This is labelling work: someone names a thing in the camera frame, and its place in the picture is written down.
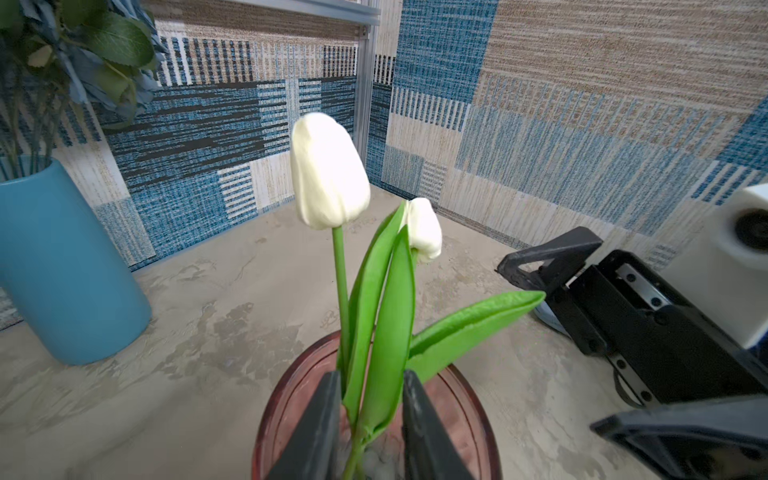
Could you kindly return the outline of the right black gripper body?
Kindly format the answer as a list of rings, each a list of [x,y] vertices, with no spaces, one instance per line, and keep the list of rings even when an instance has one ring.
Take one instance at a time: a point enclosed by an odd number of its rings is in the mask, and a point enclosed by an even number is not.
[[[612,358],[642,401],[691,402],[767,392],[767,369],[636,255],[548,263],[548,305],[588,356]]]

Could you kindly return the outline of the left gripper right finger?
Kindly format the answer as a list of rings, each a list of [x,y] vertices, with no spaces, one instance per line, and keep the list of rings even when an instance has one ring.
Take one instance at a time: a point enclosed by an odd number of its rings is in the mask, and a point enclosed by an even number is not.
[[[404,373],[402,419],[406,479],[472,479],[412,370]]]

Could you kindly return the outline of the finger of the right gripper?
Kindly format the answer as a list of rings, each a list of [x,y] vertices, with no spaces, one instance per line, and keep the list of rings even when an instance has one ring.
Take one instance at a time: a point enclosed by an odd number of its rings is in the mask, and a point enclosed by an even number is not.
[[[565,286],[602,244],[590,229],[576,227],[542,245],[507,254],[496,272],[515,287],[551,294]]]
[[[765,479],[767,397],[737,396],[617,413],[590,425],[661,479]]]

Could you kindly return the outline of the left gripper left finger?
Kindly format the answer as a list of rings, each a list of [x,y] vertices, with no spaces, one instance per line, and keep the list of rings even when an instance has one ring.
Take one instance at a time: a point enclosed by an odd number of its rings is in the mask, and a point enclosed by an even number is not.
[[[340,373],[325,373],[267,479],[336,478],[340,396]]]

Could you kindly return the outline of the red ribbed glass vase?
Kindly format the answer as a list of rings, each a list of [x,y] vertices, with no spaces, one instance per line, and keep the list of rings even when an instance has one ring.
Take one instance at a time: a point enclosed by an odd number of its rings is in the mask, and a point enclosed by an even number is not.
[[[335,331],[304,350],[288,367],[263,412],[251,461],[251,477],[265,479],[285,449],[321,378],[336,365],[340,333]],[[466,378],[450,365],[429,380],[424,389],[457,453],[475,479],[503,477],[500,454],[488,416]],[[404,475],[401,434],[397,414],[386,432],[369,447],[364,469],[376,478],[373,456],[389,478]]]

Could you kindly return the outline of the white tulip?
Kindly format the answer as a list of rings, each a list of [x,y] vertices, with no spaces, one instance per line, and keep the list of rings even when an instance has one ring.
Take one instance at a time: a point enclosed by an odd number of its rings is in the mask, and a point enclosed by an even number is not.
[[[324,113],[293,126],[290,165],[299,219],[332,235],[340,345],[342,405],[350,427],[343,478],[358,479],[365,450],[391,424],[415,317],[415,275],[407,208],[380,225],[354,285],[347,284],[343,228],[369,206],[370,182],[346,129]]]
[[[442,253],[417,268],[416,332],[457,310],[520,290],[495,271],[502,257],[513,251],[509,246],[456,221],[440,207],[436,211]],[[453,364],[473,383],[526,383],[536,375],[536,367],[550,363],[546,358],[550,339],[550,333],[526,313]]]

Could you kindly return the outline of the teal ceramic vase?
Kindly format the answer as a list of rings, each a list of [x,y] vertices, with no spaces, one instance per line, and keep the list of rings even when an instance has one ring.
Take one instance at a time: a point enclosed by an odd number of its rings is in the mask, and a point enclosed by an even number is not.
[[[1,287],[64,364],[118,353],[151,319],[147,297],[58,161],[1,185]]]

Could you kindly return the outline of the pale blue rose bouquet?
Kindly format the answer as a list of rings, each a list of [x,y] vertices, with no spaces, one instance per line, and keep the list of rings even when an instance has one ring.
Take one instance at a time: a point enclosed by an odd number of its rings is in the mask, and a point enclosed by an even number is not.
[[[168,50],[138,1],[21,1],[1,4],[1,179],[51,165],[55,148],[83,129],[89,110],[106,130],[128,127],[158,89]]]

